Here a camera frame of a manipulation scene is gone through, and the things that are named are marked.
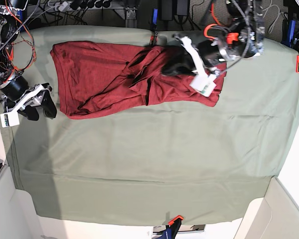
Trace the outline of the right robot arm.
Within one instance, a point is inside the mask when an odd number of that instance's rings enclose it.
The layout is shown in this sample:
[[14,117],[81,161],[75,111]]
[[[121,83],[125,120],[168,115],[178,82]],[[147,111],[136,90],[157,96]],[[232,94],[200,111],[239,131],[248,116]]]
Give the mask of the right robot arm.
[[[3,107],[0,120],[4,127],[18,125],[19,116],[39,120],[38,108],[42,108],[47,118],[54,119],[57,115],[50,84],[32,87],[23,77],[25,70],[36,61],[34,37],[27,26],[34,13],[27,14],[27,6],[26,0],[0,0],[0,103]],[[29,36],[29,39],[21,40],[31,48],[31,55],[25,66],[17,67],[13,62],[14,46],[22,31]]]

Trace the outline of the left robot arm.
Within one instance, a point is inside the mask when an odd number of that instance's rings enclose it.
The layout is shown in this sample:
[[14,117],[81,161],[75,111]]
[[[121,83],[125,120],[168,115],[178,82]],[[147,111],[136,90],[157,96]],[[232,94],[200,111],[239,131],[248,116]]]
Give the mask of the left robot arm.
[[204,73],[219,76],[226,72],[218,68],[225,62],[236,64],[263,52],[265,23],[260,0],[228,0],[227,10],[232,17],[229,26],[210,24],[205,27],[204,41],[193,43],[189,36],[173,37],[182,49],[162,67],[166,76]]

